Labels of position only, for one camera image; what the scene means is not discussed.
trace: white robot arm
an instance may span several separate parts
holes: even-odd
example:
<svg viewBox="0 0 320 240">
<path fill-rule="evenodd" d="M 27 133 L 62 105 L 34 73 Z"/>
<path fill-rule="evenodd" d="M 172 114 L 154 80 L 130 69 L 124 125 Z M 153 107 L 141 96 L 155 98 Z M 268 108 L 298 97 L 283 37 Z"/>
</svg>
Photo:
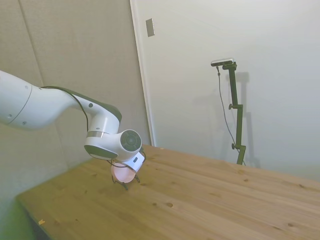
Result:
<svg viewBox="0 0 320 240">
<path fill-rule="evenodd" d="M 92 115 L 84 144 L 92 157 L 116 159 L 135 172 L 140 169 L 141 138 L 134 130 L 118 133 L 122 115 L 116 107 L 66 88 L 37 87 L 0 71 L 0 123 L 35 130 L 53 123 L 69 107 Z"/>
</svg>

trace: black cable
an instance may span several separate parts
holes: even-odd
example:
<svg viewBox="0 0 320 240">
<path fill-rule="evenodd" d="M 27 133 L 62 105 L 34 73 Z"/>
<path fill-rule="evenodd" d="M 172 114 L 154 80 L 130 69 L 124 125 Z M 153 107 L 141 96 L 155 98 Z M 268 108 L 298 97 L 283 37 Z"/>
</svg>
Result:
<svg viewBox="0 0 320 240">
<path fill-rule="evenodd" d="M 116 167 L 116 168 L 127 168 L 127 166 L 117 166 L 117 165 L 114 165 L 113 163 L 112 163 L 112 159 L 111 159 L 111 161 L 110 160 L 107 160 L 107 162 L 110 164 L 110 165 L 112 165 L 112 166 L 114 166 L 114 167 Z"/>
<path fill-rule="evenodd" d="M 229 128 L 229 125 L 228 125 L 228 122 L 227 122 L 227 118 L 226 118 L 226 111 L 225 111 L 225 105 L 224 105 L 224 101 L 222 100 L 222 94 L 221 94 L 221 80 L 220 80 L 220 72 L 219 72 L 219 67 L 216 66 L 216 69 L 218 70 L 218 77 L 219 77 L 219 94 L 220 94 L 220 99 L 221 99 L 221 104 L 222 104 L 222 109 L 223 109 L 223 116 L 224 116 L 224 121 L 225 121 L 225 124 L 226 124 L 226 128 L 228 129 L 229 131 L 229 134 L 232 138 L 232 141 L 233 141 L 233 144 L 236 145 L 236 142 L 235 142 L 235 139 L 234 139 L 234 136 L 232 136 L 232 133 L 230 131 L 230 128 Z"/>
<path fill-rule="evenodd" d="M 69 94 L 71 97 L 73 97 L 74 100 L 76 100 L 76 102 L 79 104 L 82 112 L 83 112 L 84 115 L 85 115 L 85 119 L 86 119 L 86 131 L 87 131 L 87 132 L 89 131 L 89 119 L 88 119 L 88 115 L 87 115 L 84 107 L 83 107 L 82 104 L 80 103 L 80 101 L 75 97 L 75 95 L 73 95 L 71 92 L 69 92 L 69 91 L 67 91 L 67 90 L 65 90 L 65 89 L 63 89 L 63 88 L 61 88 L 61 87 L 58 87 L 58 86 L 42 86 L 41 88 L 42 88 L 42 89 L 58 89 L 58 90 L 61 90 L 61 91 L 65 92 L 65 93 Z"/>
<path fill-rule="evenodd" d="M 142 151 L 141 153 L 142 153 L 143 156 L 144 156 L 144 160 L 143 160 L 143 162 L 142 162 L 142 163 L 144 163 L 144 162 L 147 160 L 147 155 L 146 155 L 146 153 L 145 153 L 144 151 Z"/>
</svg>

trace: wooden tabletop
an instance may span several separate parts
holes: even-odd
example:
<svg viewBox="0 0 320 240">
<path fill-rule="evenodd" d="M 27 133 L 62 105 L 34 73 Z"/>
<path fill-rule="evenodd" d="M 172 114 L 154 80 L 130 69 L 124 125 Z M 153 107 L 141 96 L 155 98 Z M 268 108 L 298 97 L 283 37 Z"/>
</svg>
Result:
<svg viewBox="0 0 320 240">
<path fill-rule="evenodd" d="M 92 159 L 18 199 L 57 240 L 319 240 L 320 183 L 144 146 L 126 191 Z"/>
</svg>

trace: small yellow debris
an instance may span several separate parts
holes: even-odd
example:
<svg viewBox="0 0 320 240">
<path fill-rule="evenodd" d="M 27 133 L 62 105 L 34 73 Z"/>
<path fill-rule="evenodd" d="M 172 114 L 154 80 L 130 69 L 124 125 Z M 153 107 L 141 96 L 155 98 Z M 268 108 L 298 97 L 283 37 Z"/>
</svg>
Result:
<svg viewBox="0 0 320 240">
<path fill-rule="evenodd" d="M 43 219 L 41 219 L 38 224 L 41 225 L 41 224 L 44 224 L 46 221 L 44 221 Z"/>
</svg>

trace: door frame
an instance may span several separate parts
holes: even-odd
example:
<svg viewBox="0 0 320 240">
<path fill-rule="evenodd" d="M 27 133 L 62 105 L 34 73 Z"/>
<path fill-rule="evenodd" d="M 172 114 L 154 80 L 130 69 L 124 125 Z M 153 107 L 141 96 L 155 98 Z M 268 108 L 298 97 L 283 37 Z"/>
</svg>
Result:
<svg viewBox="0 0 320 240">
<path fill-rule="evenodd" d="M 157 146 L 157 142 L 155 140 L 155 132 L 153 129 L 152 124 L 152 110 L 151 110 L 151 104 L 150 104 L 150 92 L 148 91 L 148 75 L 147 71 L 145 69 L 145 60 L 144 60 L 144 54 L 143 54 L 143 47 L 140 36 L 140 26 L 138 22 L 138 14 L 137 14 L 137 0 L 130 0 L 130 7 L 131 7 L 131 14 L 132 14 L 132 22 L 133 22 L 133 29 L 134 29 L 134 36 L 135 36 L 135 44 L 136 44 L 136 50 L 138 53 L 138 61 L 140 66 L 140 74 L 141 74 L 141 81 L 142 81 L 142 90 L 144 95 L 144 102 L 145 102 L 145 109 L 146 109 L 146 117 L 148 121 L 149 126 L 149 132 L 150 132 L 150 140 L 152 146 Z"/>
</svg>

